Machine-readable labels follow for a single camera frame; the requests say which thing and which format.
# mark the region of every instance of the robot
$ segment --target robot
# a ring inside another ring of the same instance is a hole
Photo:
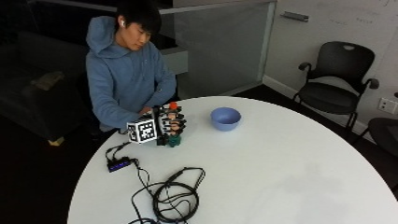
[[[182,107],[176,102],[168,107],[156,106],[142,119],[127,123],[130,141],[140,144],[158,140],[159,146],[179,146],[186,123]]]

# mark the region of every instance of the young man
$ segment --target young man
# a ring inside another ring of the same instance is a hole
[[[91,20],[86,66],[94,113],[107,132],[126,129],[176,91],[176,76],[150,42],[162,28],[162,15],[151,0],[122,1],[116,19]]]

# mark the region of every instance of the black hair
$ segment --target black hair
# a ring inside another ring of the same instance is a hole
[[[122,0],[116,18],[119,16],[124,16],[126,26],[136,22],[151,34],[156,34],[162,29],[162,14],[152,0]]]

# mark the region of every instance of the man's hand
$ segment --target man's hand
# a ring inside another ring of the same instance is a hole
[[[146,106],[146,107],[143,108],[143,110],[140,111],[140,115],[143,115],[144,113],[147,113],[147,112],[151,111],[151,110],[152,110],[152,107]]]

